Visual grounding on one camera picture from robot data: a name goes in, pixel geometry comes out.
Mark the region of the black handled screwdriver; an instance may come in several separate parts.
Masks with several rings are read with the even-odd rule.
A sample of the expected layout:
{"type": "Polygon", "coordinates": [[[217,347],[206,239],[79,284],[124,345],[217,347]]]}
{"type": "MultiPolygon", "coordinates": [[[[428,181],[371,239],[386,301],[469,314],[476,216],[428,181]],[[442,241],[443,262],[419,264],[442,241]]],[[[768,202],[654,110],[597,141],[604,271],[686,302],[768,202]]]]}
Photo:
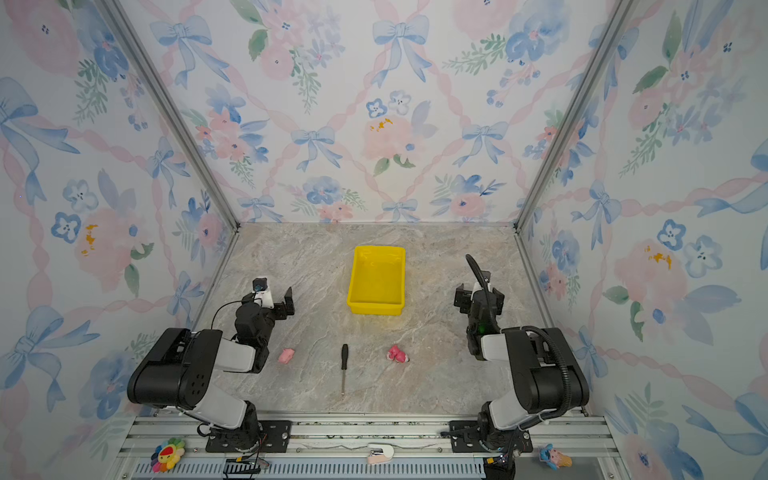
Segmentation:
{"type": "Polygon", "coordinates": [[[341,347],[341,395],[346,394],[346,374],[348,370],[349,345],[344,343],[341,347]]]}

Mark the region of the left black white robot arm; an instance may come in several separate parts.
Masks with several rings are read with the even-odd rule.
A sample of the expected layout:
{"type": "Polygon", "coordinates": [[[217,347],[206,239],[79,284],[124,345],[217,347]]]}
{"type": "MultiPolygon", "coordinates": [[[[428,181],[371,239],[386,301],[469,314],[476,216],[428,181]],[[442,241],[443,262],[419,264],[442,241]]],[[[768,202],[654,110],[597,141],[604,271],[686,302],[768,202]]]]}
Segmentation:
{"type": "Polygon", "coordinates": [[[208,453],[285,453],[292,422],[259,419],[252,402],[230,395],[211,377],[217,371],[261,373],[276,323],[295,314],[293,292],[287,289],[276,301],[267,280],[257,278],[236,304],[231,339],[214,328],[166,329],[131,375],[127,397],[134,404],[174,408],[197,420],[208,453]]]}

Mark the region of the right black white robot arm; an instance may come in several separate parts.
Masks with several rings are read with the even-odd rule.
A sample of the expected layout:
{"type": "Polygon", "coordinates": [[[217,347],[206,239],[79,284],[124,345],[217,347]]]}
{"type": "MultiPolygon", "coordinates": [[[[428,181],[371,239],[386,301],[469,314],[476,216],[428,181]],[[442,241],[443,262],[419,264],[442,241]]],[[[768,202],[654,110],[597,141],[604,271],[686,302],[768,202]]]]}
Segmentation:
{"type": "Polygon", "coordinates": [[[475,359],[506,363],[512,387],[481,407],[473,421],[454,420],[441,435],[455,453],[510,454],[533,451],[530,430],[590,400],[585,374],[558,328],[502,329],[496,322],[504,295],[480,284],[456,288],[454,306],[468,317],[469,353],[475,359]]]}

